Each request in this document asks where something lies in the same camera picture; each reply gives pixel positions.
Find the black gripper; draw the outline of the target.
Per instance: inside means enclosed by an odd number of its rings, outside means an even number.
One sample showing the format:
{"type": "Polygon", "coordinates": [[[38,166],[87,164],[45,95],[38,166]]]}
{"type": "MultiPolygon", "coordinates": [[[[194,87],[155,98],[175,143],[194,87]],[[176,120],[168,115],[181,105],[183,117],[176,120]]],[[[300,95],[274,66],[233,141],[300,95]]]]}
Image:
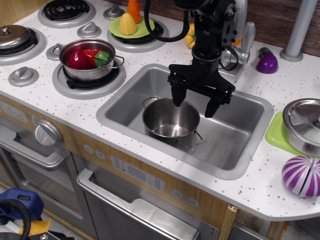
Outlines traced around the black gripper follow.
{"type": "Polygon", "coordinates": [[[192,53],[190,65],[169,65],[168,81],[171,85],[172,100],[180,107],[186,98],[187,90],[211,98],[206,106],[204,116],[212,118],[220,105],[229,104],[235,86],[224,79],[218,72],[220,52],[212,56],[192,53]]]}

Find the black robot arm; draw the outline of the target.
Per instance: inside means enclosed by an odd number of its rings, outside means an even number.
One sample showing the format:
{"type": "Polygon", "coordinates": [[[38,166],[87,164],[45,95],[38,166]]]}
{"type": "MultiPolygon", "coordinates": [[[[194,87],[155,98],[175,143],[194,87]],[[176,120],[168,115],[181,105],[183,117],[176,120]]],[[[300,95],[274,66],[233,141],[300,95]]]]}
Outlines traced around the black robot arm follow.
{"type": "Polygon", "coordinates": [[[171,64],[168,82],[173,103],[179,107],[187,90],[209,97],[205,117],[214,116],[220,105],[229,104],[235,86],[219,71],[222,52],[235,41],[234,0],[176,0],[178,7],[194,17],[195,45],[190,65],[171,64]]]}

